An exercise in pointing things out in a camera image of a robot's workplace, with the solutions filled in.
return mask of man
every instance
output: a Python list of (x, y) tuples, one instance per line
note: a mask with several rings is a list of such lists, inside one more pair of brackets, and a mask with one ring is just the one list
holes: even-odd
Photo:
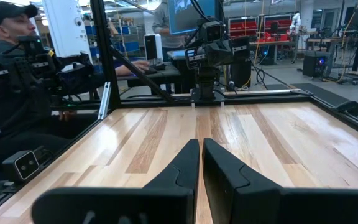
[[(29, 18), (37, 15), (35, 6), (18, 7), (0, 2), (0, 63), (13, 59), (1, 55), (12, 49), (20, 35), (35, 35), (35, 26)], [(19, 47), (10, 54), (23, 55)], [(147, 70), (147, 62), (136, 62)], [(126, 67), (118, 67), (117, 75), (130, 75)], [(89, 125), (96, 121), (94, 114), (60, 113), (52, 116), (50, 96), (38, 86), (31, 92), (14, 93), (8, 75), (0, 75), (0, 169), (1, 162), (17, 151), (34, 150), (43, 146), (52, 152), (63, 149)]]
[(154, 12), (153, 31), (161, 35), (162, 54), (164, 62), (168, 61), (168, 51), (183, 50), (184, 35), (171, 35), (169, 30), (169, 15), (167, 0), (162, 0)]

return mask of monitor screen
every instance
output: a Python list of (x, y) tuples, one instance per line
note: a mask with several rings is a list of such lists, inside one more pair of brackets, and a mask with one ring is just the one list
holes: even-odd
[[(217, 17), (216, 0), (197, 0), (206, 16)], [(169, 26), (171, 34), (193, 32), (201, 16), (190, 0), (168, 0)]]

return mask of wood plank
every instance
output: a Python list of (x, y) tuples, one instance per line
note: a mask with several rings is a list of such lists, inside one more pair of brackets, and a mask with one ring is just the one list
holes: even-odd
[[(32, 203), (51, 188), (143, 187), (193, 138), (201, 148), (213, 138), (283, 186), (358, 188), (358, 132), (311, 103), (124, 109), (1, 205), (0, 223), (31, 223)], [(202, 160), (196, 222), (212, 223)]]

